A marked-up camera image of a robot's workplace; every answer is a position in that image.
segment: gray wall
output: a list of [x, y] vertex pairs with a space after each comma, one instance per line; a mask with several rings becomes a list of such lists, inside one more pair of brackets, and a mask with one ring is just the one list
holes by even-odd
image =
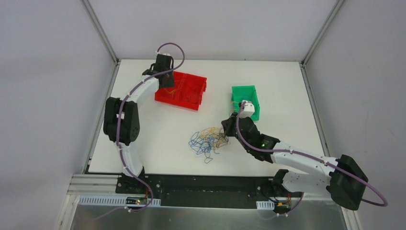
[[336, 0], [90, 2], [119, 58], [153, 59], [157, 44], [172, 41], [187, 59], [299, 61]]
[[404, 0], [349, 0], [307, 65], [329, 150], [352, 156], [389, 201], [361, 205], [365, 230], [405, 224], [405, 12]]
[[113, 62], [79, 0], [0, 3], [0, 228], [56, 226]]

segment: white cable tie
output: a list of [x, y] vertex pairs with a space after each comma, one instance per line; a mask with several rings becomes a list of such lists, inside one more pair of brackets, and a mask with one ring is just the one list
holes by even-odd
[[121, 147], [120, 144], [119, 144], [119, 145], [116, 145], [115, 147], [116, 147], [118, 153], [120, 153], [121, 150], [124, 151], [124, 149]]

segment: metal frame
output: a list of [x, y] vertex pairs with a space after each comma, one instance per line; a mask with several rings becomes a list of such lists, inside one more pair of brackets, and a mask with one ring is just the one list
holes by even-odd
[[109, 86], [107, 87], [107, 90], [106, 90], [106, 93], [105, 93], [105, 96], [104, 96], [104, 100], [103, 100], [101, 108], [99, 110], [100, 115], [97, 118], [96, 126], [94, 127], [94, 130], [92, 132], [93, 133], [93, 138], [92, 138], [91, 143], [90, 143], [90, 145], [88, 147], [89, 151], [88, 151], [88, 153], [86, 155], [86, 158], [85, 158], [84, 162], [82, 163], [82, 168], [80, 170], [82, 173], [86, 173], [88, 165], [90, 165], [94, 149], [96, 148], [97, 138], [99, 137], [101, 126], [102, 126], [102, 123], [103, 123], [105, 102], [106, 102], [107, 98], [110, 97], [110, 95], [112, 94], [114, 82], [115, 82], [115, 79], [117, 78], [118, 69], [120, 68], [120, 63], [121, 62], [119, 61], [114, 66], [112, 78], [110, 80]]
[[115, 54], [112, 45], [109, 42], [109, 39], [106, 36], [102, 26], [100, 25], [99, 19], [96, 16], [96, 13], [93, 10], [89, 0], [80, 0], [83, 4], [83, 8], [86, 10], [86, 13], [89, 16], [91, 23], [94, 26], [97, 34], [100, 37], [101, 42], [103, 43], [104, 47], [106, 48], [107, 52], [109, 52], [110, 57], [113, 59], [115, 65], [118, 63], [117, 55]]
[[[100, 25], [100, 22], [91, 6], [89, 0], [81, 0], [81, 2], [83, 4], [84, 9], [86, 10], [86, 13], [89, 16], [90, 21], [92, 22], [96, 32], [98, 33], [101, 42], [103, 43], [104, 47], [106, 48], [107, 52], [109, 53], [110, 57], [112, 58], [112, 60], [115, 64], [112, 79], [110, 81], [109, 87], [105, 94], [105, 99], [107, 99], [113, 90], [114, 82], [117, 77], [118, 69], [120, 67], [120, 60], [116, 56], [102, 26]], [[333, 9], [331, 10], [329, 16], [327, 17], [325, 23], [323, 24], [322, 28], [320, 29], [319, 33], [317, 34], [314, 42], [312, 43], [309, 51], [307, 52], [305, 58], [300, 63], [300, 68], [302, 71], [307, 94], [308, 94], [309, 101], [310, 101], [312, 111], [313, 111], [313, 115], [314, 115], [314, 118], [316, 121], [316, 127], [318, 130], [319, 136], [320, 136], [320, 141], [322, 144], [324, 154], [326, 156], [330, 156], [330, 153], [328, 151], [326, 138], [324, 136], [324, 132], [323, 132], [323, 129], [321, 126], [315, 97], [312, 92], [312, 87], [311, 87], [309, 79], [307, 77], [306, 64], [310, 60], [315, 49], [320, 44], [323, 36], [326, 34], [326, 31], [328, 30], [332, 21], [334, 20], [334, 18], [336, 17], [336, 15], [338, 14], [339, 10], [342, 8], [342, 6], [345, 2], [346, 2], [346, 0], [337, 0]], [[90, 143], [90, 146], [89, 146], [89, 152], [88, 152], [88, 155], [86, 158], [86, 162], [83, 166], [82, 173], [85, 173], [88, 164], [90, 164], [91, 157], [93, 155], [93, 152], [94, 152], [94, 149], [96, 146], [96, 142], [97, 142], [97, 138], [99, 136], [99, 132], [101, 129], [103, 114], [104, 114], [104, 103], [101, 107], [100, 115], [98, 117], [96, 127], [93, 132], [94, 136], [93, 136], [92, 142]], [[81, 195], [125, 196], [126, 194], [116, 194], [115, 193], [115, 186], [117, 184], [118, 177], [119, 177], [119, 175], [101, 175], [101, 174], [75, 174], [75, 175], [73, 175], [71, 183], [68, 188], [65, 202], [62, 207], [62, 212], [58, 219], [58, 225], [56, 228], [58, 230], [68, 230], [71, 228], [73, 217], [76, 212], [76, 208], [79, 203], [79, 199], [80, 199]], [[305, 195], [304, 200], [326, 200], [326, 198], [319, 197], [319, 196]], [[350, 211], [350, 210], [343, 208], [342, 213], [343, 213], [345, 222], [347, 224], [347, 228], [349, 230], [361, 230], [362, 229], [357, 212]]]
[[309, 97], [310, 106], [312, 107], [313, 116], [315, 118], [316, 128], [317, 128], [317, 131], [318, 131], [318, 135], [320, 137], [321, 148], [323, 149], [323, 152], [324, 152], [325, 156], [331, 157], [330, 152], [328, 151], [326, 137], [324, 136], [324, 131], [323, 131], [323, 128], [321, 126], [320, 117], [318, 115], [315, 96], [314, 96], [314, 94], [312, 92], [312, 87], [310, 86], [310, 82], [309, 82], [309, 79], [308, 79], [307, 74], [306, 74], [306, 69], [303, 67], [302, 64], [300, 64], [300, 70], [302, 71], [303, 81], [305, 83], [304, 85], [306, 87], [307, 96]]
[[336, 4], [334, 5], [333, 9], [330, 11], [326, 21], [324, 22], [323, 26], [321, 27], [320, 31], [318, 32], [314, 42], [310, 46], [309, 51], [307, 52], [306, 56], [304, 57], [302, 64], [306, 67], [306, 64], [309, 62], [310, 58], [312, 57], [315, 49], [320, 44], [322, 38], [326, 34], [328, 28], [330, 27], [331, 23], [333, 22], [334, 18], [337, 16], [338, 12], [341, 10], [341, 7], [347, 0], [337, 0]]

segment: white table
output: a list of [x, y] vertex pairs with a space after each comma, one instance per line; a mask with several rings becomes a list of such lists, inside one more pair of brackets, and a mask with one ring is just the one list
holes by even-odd
[[[154, 60], [122, 60], [112, 97], [120, 97], [140, 81], [141, 73]], [[146, 173], [228, 176], [273, 176], [290, 167], [261, 162], [246, 153], [235, 138], [230, 145], [204, 154], [189, 147], [191, 135], [208, 127], [220, 127], [228, 118], [231, 87], [255, 85], [261, 106], [257, 128], [293, 146], [323, 155], [316, 123], [297, 62], [186, 60], [178, 71], [207, 77], [199, 111], [155, 102], [154, 97], [139, 108], [140, 134], [136, 140]], [[90, 163], [91, 173], [120, 173], [117, 149], [100, 132]]]

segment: green plastic box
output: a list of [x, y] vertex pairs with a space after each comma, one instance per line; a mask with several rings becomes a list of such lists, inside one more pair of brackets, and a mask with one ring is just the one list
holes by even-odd
[[[259, 101], [257, 97], [257, 90], [254, 85], [245, 85], [245, 86], [233, 86], [231, 87], [233, 91], [233, 96], [231, 97], [232, 102], [241, 102], [242, 100], [251, 101], [255, 107], [255, 112], [251, 115], [253, 121], [259, 120]], [[234, 103], [234, 111], [238, 112], [239, 107], [238, 103]]]

